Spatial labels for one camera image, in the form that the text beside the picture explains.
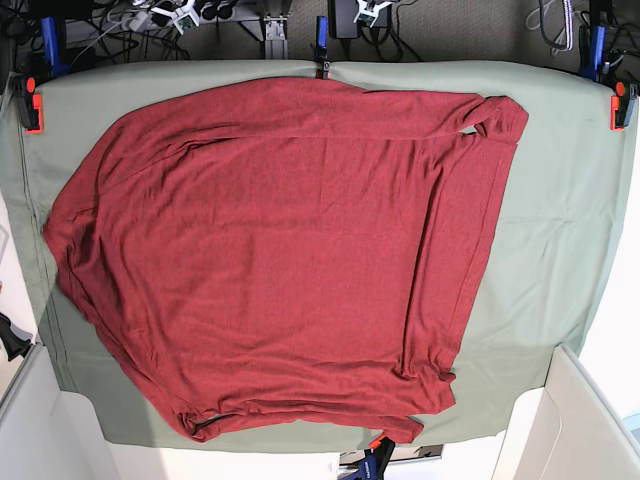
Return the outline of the red T-shirt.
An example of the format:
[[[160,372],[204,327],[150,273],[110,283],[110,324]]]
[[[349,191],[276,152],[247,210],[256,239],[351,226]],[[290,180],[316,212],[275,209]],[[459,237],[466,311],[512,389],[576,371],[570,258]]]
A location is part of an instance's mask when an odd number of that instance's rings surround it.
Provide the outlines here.
[[[43,228],[60,290],[197,442],[296,420],[398,443],[453,361],[527,112],[272,78],[130,112]]]

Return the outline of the blue clamp top middle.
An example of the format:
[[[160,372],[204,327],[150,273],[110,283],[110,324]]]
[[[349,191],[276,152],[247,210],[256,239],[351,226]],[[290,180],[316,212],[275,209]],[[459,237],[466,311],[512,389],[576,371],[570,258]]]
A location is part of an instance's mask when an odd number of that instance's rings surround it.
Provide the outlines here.
[[[322,80],[327,80],[330,72],[327,47],[328,24],[326,16],[318,16],[316,18],[314,61],[317,66],[316,77]]]

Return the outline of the blue orange clamp bottom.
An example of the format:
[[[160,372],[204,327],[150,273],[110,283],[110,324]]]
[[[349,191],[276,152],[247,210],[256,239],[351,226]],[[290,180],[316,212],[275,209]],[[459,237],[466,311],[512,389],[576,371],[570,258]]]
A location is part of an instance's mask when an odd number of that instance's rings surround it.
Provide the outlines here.
[[[369,444],[365,456],[357,463],[356,470],[344,476],[346,480],[382,480],[394,453],[396,443],[380,434]]]

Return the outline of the green table cloth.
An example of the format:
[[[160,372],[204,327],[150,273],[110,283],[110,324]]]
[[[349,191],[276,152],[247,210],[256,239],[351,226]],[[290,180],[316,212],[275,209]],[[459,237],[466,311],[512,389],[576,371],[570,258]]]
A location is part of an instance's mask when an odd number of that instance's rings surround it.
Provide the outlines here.
[[[117,444],[191,449],[140,394],[94,328],[58,290],[41,235],[51,205],[103,132],[127,112],[164,99],[264,77],[311,77],[312,62],[146,62],[69,75],[41,87],[44,129],[23,131],[15,105],[1,113],[1,193],[10,234],[2,298],[22,330],[37,326],[61,389],[93,404]],[[453,407],[421,417],[417,445],[493,435],[517,397],[541,386],[552,351],[579,351],[596,316],[628,222],[637,129],[609,126],[609,89],[528,65],[457,61],[337,62],[334,80],[368,90],[506,95],[529,115],[510,169],[490,260],[454,362]]]

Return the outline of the white power strip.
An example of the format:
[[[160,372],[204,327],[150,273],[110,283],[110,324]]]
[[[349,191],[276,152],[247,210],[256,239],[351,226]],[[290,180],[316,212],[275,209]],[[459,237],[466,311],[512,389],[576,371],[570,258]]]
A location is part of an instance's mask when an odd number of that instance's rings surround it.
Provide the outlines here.
[[[151,13],[148,10],[127,11],[123,13],[119,22],[124,31],[143,32],[149,29]]]

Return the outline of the white bin right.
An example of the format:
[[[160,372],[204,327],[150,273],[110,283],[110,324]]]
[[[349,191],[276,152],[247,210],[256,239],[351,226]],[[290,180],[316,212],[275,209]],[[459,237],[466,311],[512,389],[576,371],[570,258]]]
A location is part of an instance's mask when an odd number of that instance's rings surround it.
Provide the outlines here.
[[[637,479],[639,444],[568,346],[515,402],[494,479]]]

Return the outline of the blue clamp top left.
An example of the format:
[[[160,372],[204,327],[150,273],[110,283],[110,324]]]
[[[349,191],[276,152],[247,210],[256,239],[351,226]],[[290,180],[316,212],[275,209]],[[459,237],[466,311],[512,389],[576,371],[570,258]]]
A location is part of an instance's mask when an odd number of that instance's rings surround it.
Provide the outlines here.
[[[49,66],[50,76],[57,78],[67,72],[68,66],[61,61],[56,21],[53,17],[43,17],[40,19],[40,26],[45,61]]]

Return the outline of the orange black clamp far left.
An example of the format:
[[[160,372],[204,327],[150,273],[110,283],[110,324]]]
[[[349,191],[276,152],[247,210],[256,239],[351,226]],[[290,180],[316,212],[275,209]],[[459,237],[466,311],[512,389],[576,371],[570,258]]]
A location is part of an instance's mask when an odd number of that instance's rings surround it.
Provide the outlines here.
[[[41,94],[36,91],[35,79],[17,75],[10,79],[10,87],[16,98],[19,118],[27,134],[39,134],[43,130],[43,106]]]

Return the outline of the orange black clamp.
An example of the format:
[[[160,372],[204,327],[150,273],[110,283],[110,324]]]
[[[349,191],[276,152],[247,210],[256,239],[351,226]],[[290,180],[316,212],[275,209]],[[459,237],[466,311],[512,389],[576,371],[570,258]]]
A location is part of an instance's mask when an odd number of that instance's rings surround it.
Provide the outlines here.
[[[17,75],[10,79],[10,87],[16,98],[19,118],[27,134],[39,134],[43,130],[43,106],[41,94],[36,91],[35,79]]]
[[[619,81],[610,99],[610,129],[622,131],[631,122],[631,115],[638,98],[638,85]]]

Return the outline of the black clamp left edge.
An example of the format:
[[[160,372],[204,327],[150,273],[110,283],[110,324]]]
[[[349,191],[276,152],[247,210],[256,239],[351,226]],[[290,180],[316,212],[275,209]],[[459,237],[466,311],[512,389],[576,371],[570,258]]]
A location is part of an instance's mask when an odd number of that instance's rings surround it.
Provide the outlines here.
[[[7,360],[12,362],[18,357],[25,357],[29,353],[32,343],[13,332],[12,323],[6,315],[0,314],[0,318],[0,336]]]

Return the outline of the orange black clamp far right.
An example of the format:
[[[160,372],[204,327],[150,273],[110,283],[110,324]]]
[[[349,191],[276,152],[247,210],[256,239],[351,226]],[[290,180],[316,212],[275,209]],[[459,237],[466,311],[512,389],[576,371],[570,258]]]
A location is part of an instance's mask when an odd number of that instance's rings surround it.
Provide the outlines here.
[[[622,131],[631,122],[631,115],[638,98],[638,85],[619,81],[610,99],[610,129]]]

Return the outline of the blue clamp top right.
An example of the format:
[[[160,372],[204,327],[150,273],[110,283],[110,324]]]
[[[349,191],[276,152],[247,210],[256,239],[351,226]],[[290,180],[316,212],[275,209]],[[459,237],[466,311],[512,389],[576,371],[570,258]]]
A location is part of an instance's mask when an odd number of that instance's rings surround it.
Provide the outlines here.
[[[606,28],[603,26],[588,27],[582,25],[579,29],[580,66],[578,75],[602,83],[606,72],[604,68]]]

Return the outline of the metal table leg bracket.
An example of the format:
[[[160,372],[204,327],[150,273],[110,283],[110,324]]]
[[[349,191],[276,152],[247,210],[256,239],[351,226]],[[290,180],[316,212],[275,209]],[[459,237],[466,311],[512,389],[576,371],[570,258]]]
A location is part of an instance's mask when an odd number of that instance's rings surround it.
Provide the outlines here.
[[[261,46],[262,58],[288,60],[288,20],[292,0],[245,1],[248,10],[241,27]]]

